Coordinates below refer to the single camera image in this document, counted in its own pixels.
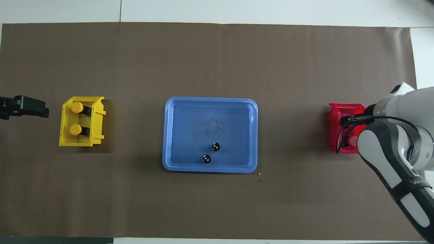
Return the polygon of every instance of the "black strap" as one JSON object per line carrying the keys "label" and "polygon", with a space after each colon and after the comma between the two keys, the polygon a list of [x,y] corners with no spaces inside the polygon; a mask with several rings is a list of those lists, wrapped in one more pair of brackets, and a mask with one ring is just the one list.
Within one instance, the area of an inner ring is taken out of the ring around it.
{"label": "black strap", "polygon": [[421,176],[409,177],[393,187],[390,191],[390,195],[395,202],[399,202],[405,195],[421,187],[429,187],[432,189],[425,178]]}

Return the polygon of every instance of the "yellow plastic container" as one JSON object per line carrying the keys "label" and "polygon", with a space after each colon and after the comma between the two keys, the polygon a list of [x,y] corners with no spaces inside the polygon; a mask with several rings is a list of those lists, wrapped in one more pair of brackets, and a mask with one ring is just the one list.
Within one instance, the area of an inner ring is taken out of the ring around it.
{"label": "yellow plastic container", "polygon": [[103,96],[73,96],[63,104],[59,146],[91,147],[101,144],[104,139],[103,99]]}

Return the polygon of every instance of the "blue plastic tray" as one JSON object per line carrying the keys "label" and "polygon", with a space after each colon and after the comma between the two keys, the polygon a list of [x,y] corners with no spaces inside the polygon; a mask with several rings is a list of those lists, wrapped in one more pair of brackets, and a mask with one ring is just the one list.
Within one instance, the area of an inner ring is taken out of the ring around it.
{"label": "blue plastic tray", "polygon": [[[221,149],[214,152],[211,145]],[[163,165],[172,171],[250,173],[258,159],[258,106],[251,99],[172,97],[164,117]],[[211,156],[211,163],[202,161]]]}

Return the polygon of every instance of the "brown paper sheet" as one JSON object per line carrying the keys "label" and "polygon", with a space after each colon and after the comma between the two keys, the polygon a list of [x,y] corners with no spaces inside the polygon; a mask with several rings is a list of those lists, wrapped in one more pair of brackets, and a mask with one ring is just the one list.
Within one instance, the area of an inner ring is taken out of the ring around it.
{"label": "brown paper sheet", "polygon": [[[327,145],[330,102],[415,87],[409,29],[4,24],[0,63],[2,96],[50,108],[0,121],[2,236],[421,240],[361,158]],[[101,145],[58,146],[71,96],[105,96]],[[256,101],[257,169],[165,170],[172,96]]]}

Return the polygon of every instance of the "white robotic arm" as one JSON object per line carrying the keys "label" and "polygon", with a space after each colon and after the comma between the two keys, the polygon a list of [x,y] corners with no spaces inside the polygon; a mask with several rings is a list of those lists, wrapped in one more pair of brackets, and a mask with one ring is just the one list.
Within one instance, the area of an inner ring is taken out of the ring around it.
{"label": "white robotic arm", "polygon": [[403,83],[378,102],[375,119],[359,135],[362,159],[381,179],[419,234],[434,244],[434,191],[415,169],[434,171],[434,87],[413,90]]}

